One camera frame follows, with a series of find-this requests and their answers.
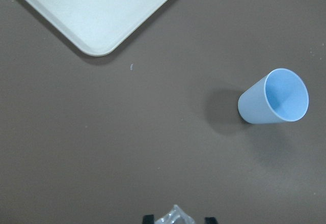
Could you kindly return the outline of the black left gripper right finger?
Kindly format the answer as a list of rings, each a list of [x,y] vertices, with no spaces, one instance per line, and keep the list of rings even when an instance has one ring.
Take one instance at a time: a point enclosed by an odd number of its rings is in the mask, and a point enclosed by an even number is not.
[[[204,223],[205,224],[216,224],[216,218],[215,217],[205,217]]]

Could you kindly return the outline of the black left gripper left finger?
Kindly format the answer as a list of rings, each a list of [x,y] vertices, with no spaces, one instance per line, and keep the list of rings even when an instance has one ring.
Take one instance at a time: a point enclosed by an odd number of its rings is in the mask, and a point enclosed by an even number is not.
[[[144,215],[142,218],[142,224],[154,224],[154,215]]]

